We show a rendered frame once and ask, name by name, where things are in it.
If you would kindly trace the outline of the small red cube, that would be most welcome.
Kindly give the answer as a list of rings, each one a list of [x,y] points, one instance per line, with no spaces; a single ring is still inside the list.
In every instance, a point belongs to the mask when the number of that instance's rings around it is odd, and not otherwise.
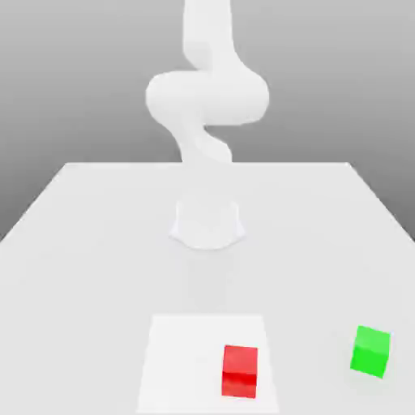
[[[258,382],[258,355],[254,347],[230,345],[224,347],[221,393],[255,399]]]

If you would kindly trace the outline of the small green cube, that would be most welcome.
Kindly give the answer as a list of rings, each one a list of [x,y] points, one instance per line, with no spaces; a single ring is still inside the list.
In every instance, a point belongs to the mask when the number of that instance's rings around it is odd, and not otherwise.
[[[359,325],[350,369],[382,379],[390,356],[391,333]]]

